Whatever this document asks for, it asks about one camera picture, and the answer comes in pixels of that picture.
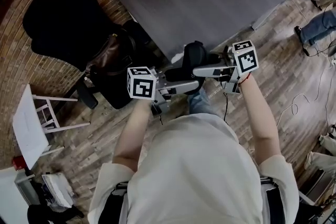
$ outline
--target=wooden floor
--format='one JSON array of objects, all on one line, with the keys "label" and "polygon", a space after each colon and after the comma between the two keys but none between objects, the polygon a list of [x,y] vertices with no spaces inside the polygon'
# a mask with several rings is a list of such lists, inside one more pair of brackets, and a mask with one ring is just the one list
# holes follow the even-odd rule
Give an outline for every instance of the wooden floor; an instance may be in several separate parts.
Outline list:
[{"label": "wooden floor", "polygon": [[[294,1],[307,20],[319,12],[309,0]],[[299,107],[297,115],[292,115],[289,109],[283,114],[279,123],[282,153],[293,165],[298,186],[301,186],[314,172],[303,169],[306,154],[311,150],[321,150],[317,144],[317,137],[327,131],[325,107],[335,68],[330,68],[328,58],[322,55],[309,58],[302,52],[299,41],[293,34],[293,28],[295,25],[304,26],[307,22],[295,3],[292,0],[286,1],[257,31],[245,29],[227,44],[243,39],[251,39],[254,42],[260,65],[260,68],[254,71],[254,76],[276,121],[298,94],[304,93],[310,101],[308,103],[303,96],[296,98],[295,102]],[[326,48],[329,43],[330,37],[319,43],[320,49]],[[336,109],[333,107],[336,100],[335,86],[336,78],[332,81],[328,102],[329,124],[336,120]],[[215,109],[224,116],[226,100],[221,87],[216,81],[207,80],[204,88]],[[111,161],[117,137],[134,105],[132,102],[121,110],[115,110],[100,94],[96,96],[99,105],[94,110],[86,108],[81,103],[64,109],[62,117],[66,118],[67,124],[90,121],[91,125],[57,133],[55,144],[64,145],[65,149],[58,155],[42,157],[34,169],[36,174],[63,171],[78,195],[77,205],[85,212],[89,209],[99,168],[102,163]],[[162,116],[163,124],[185,113],[186,110],[185,97],[175,98],[170,113]],[[253,148],[242,96],[229,95],[226,120],[237,133],[240,143],[246,149]],[[152,136],[160,127],[159,119],[151,120],[142,158],[150,146]]]}]

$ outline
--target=black shoe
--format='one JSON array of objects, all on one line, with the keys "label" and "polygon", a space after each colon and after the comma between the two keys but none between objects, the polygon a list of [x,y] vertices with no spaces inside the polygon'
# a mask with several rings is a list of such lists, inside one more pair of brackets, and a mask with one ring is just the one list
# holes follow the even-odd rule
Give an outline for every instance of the black shoe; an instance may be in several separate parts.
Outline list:
[{"label": "black shoe", "polygon": [[303,50],[304,54],[306,54],[307,56],[310,56],[308,50],[312,50],[312,48],[313,48],[312,46],[309,46],[307,44],[302,45],[302,50]]},{"label": "black shoe", "polygon": [[302,42],[302,40],[301,40],[301,27],[300,26],[296,26],[296,27],[294,27],[294,32],[295,32],[295,34],[297,34],[297,36],[298,36],[298,38],[299,38],[299,40],[300,40],[300,42],[301,42],[301,44],[303,44],[303,42]]},{"label": "black shoe", "polygon": [[80,211],[76,206],[72,206],[72,210],[74,212],[74,214],[80,218],[84,217],[84,214],[82,211]]}]

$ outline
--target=chair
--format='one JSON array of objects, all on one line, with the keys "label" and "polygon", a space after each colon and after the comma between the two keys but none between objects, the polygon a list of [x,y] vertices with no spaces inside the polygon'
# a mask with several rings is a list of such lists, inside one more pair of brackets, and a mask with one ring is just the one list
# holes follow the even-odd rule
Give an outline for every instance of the chair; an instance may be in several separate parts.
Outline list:
[{"label": "chair", "polygon": [[[50,100],[77,101],[77,99],[44,97],[34,95],[31,92],[30,85],[27,84],[13,116],[15,137],[29,169],[33,167],[41,156],[63,150],[63,146],[50,150],[51,145],[49,145],[46,138],[47,133],[79,128],[90,124],[90,122],[87,122],[60,127]],[[45,100],[46,104],[36,108],[34,100]],[[44,110],[49,110],[50,120],[46,118]],[[42,113],[44,117],[43,123],[41,123],[38,113]]]},{"label": "chair", "polygon": [[[32,38],[33,52],[63,60],[85,71],[96,87],[95,92],[101,92],[116,109],[131,101],[124,69],[132,66],[151,67],[156,60],[145,47],[150,38],[140,25],[134,24],[129,29],[137,27],[138,30],[133,33],[141,33],[141,38],[132,38],[121,25],[113,23],[97,0],[33,0],[23,18],[23,27]],[[92,68],[87,70],[88,63],[107,47],[112,34],[117,36],[121,52],[128,56],[127,63],[119,57],[111,67],[119,68],[122,72],[109,76],[93,72]],[[80,99],[94,108],[98,104],[94,96],[82,81],[78,82],[78,87]]]}]

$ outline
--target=black cable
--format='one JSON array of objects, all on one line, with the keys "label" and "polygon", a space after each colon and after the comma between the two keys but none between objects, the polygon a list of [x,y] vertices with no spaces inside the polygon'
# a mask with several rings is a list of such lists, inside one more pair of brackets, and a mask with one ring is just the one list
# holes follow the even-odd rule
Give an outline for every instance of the black cable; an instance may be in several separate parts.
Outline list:
[{"label": "black cable", "polygon": [[325,15],[325,11],[327,10],[327,8],[330,6],[331,4],[329,4],[327,7],[325,7],[325,9],[324,9],[324,12],[323,12],[323,15],[322,15],[322,25],[325,27],[325,29],[329,29],[328,27],[326,27],[325,25],[324,25],[324,15]]},{"label": "black cable", "polygon": [[324,51],[328,50],[329,48],[336,46],[336,43],[335,43],[334,45],[331,46],[331,44],[332,44],[333,42],[334,42],[334,40],[330,42],[330,44],[329,44],[329,46],[327,47],[327,49],[325,49],[325,50],[320,50],[320,51],[318,51],[317,54],[309,55],[308,57],[314,57],[314,56],[318,55],[320,52],[324,52]]},{"label": "black cable", "polygon": [[225,108],[225,114],[224,114],[224,121],[225,121],[225,123],[227,124],[227,122],[226,122],[226,113],[227,113],[227,105],[228,105],[228,100],[227,100],[227,94],[225,94],[224,93],[224,95],[225,95],[225,97],[226,97],[226,108]]},{"label": "black cable", "polygon": [[323,76],[324,71],[325,71],[325,68],[323,69],[322,74],[321,74],[321,76],[320,76],[319,87],[318,87],[318,89],[317,89],[317,96],[316,96],[314,102],[319,98],[319,94],[320,94],[320,86],[321,86],[321,80],[322,80],[322,76]]},{"label": "black cable", "polygon": [[326,117],[325,117],[325,119],[326,119],[326,122],[327,122],[327,133],[329,133],[328,108],[327,108],[327,106],[328,106],[328,101],[329,101],[329,94],[330,94],[330,90],[331,90],[331,85],[332,85],[332,79],[334,78],[335,73],[336,73],[336,67],[334,69],[334,73],[333,73],[333,75],[331,77],[331,80],[330,80],[330,87],[329,87],[329,91],[328,91],[327,102],[325,103],[325,107],[326,107]]}]

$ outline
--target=table leg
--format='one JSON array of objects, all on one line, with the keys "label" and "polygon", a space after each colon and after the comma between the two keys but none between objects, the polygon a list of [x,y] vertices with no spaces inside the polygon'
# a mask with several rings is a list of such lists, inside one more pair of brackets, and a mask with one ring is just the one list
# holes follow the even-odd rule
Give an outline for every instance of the table leg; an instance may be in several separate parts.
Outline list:
[{"label": "table leg", "polygon": [[257,28],[267,19],[267,17],[278,7],[277,5],[275,8],[270,9],[264,15],[262,15],[259,19],[257,19],[254,24],[251,25],[253,30],[257,30]]}]

